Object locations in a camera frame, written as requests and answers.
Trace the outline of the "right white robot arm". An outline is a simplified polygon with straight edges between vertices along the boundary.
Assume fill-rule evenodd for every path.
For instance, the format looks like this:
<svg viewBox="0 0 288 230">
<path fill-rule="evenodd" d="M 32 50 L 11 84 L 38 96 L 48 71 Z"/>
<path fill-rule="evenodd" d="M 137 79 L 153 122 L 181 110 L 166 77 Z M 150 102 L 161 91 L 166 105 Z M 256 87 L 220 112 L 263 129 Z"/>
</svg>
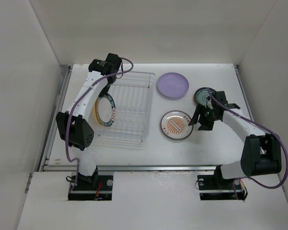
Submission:
<svg viewBox="0 0 288 230">
<path fill-rule="evenodd" d="M 243 179 L 254 176 L 278 174 L 282 169 L 282 153 L 286 153 L 280 137 L 272 130 L 246 118 L 235 103 L 228 103 L 224 91 L 211 92 L 205 104 L 198 104 L 190 126 L 199 124 L 200 131 L 213 130 L 214 123 L 221 121 L 230 127 L 243 142 L 241 159 L 229 164 L 216 166 L 213 184 L 218 189 L 234 186 Z"/>
</svg>

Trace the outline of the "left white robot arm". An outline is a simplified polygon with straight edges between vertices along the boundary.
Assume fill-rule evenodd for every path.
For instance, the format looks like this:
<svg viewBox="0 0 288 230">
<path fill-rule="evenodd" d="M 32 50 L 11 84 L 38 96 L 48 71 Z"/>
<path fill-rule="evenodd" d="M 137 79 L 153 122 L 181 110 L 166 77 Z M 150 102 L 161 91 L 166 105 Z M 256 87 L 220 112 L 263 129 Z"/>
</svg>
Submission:
<svg viewBox="0 0 288 230">
<path fill-rule="evenodd" d="M 76 162 L 75 179 L 71 180 L 70 191 L 81 181 L 87 190 L 93 190 L 98 183 L 97 166 L 89 146 L 94 139 L 94 130 L 88 118 L 95 101 L 107 95 L 111 85 L 116 81 L 122 65 L 122 58 L 108 53 L 105 60 L 94 59 L 88 67 L 88 73 L 76 99 L 66 112 L 56 115 L 60 138 L 65 142 L 66 157 L 69 162 Z"/>
</svg>

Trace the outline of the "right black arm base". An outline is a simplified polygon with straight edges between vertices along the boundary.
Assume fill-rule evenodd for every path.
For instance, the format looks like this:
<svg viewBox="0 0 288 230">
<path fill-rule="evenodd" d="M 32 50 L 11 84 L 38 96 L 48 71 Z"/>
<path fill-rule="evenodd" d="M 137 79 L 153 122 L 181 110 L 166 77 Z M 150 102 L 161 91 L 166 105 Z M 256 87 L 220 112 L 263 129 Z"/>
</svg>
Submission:
<svg viewBox="0 0 288 230">
<path fill-rule="evenodd" d="M 248 190 L 240 181 L 233 182 L 230 179 L 224 184 L 218 184 L 212 174 L 199 174 L 195 182 L 195 188 L 199 190 L 202 201 L 214 200 L 241 200 L 245 201 Z"/>
</svg>

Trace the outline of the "lavender purple plate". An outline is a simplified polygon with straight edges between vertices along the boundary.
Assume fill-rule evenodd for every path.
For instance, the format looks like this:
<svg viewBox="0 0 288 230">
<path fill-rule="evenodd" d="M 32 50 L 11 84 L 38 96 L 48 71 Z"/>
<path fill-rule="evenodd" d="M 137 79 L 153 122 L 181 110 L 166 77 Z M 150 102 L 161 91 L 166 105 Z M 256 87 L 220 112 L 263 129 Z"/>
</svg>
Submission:
<svg viewBox="0 0 288 230">
<path fill-rule="evenodd" d="M 158 78 L 156 87 L 161 97 L 167 100 L 179 100 L 187 94 L 190 84 L 184 75 L 167 72 Z"/>
</svg>

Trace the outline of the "blue floral green plate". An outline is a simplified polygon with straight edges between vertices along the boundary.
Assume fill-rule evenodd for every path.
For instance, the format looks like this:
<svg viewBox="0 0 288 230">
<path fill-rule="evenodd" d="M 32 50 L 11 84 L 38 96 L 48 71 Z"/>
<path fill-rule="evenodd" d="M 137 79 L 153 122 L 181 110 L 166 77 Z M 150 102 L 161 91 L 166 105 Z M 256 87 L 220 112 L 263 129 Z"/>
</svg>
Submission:
<svg viewBox="0 0 288 230">
<path fill-rule="evenodd" d="M 209 93 L 207 91 L 207 88 L 206 87 L 202 87 L 202 88 L 199 88 L 194 96 L 194 101 L 196 104 L 200 104 L 202 106 L 206 106 L 207 102 L 209 101 Z"/>
</svg>

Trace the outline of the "white plate orange sunburst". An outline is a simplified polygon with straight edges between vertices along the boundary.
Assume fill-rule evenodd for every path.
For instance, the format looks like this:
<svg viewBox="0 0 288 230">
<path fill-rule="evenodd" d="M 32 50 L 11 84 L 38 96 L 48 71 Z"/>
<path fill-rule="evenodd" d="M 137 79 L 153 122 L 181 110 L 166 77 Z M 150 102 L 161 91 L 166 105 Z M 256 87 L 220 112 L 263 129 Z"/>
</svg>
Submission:
<svg viewBox="0 0 288 230">
<path fill-rule="evenodd" d="M 193 126 L 189 126 L 190 121 L 190 116 L 183 111 L 168 111 L 160 120 L 161 132 L 171 140 L 185 140 L 193 132 Z"/>
</svg>

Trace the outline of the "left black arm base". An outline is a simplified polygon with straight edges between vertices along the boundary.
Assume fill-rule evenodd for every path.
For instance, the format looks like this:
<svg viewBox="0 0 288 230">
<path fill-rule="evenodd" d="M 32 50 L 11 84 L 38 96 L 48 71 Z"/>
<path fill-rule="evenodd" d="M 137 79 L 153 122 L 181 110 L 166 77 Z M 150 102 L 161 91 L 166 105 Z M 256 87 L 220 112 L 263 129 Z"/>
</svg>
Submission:
<svg viewBox="0 0 288 230">
<path fill-rule="evenodd" d="M 70 183 L 69 201 L 111 201 L 114 184 L 113 174 L 94 172 L 90 177 L 81 174 L 66 177 Z"/>
</svg>

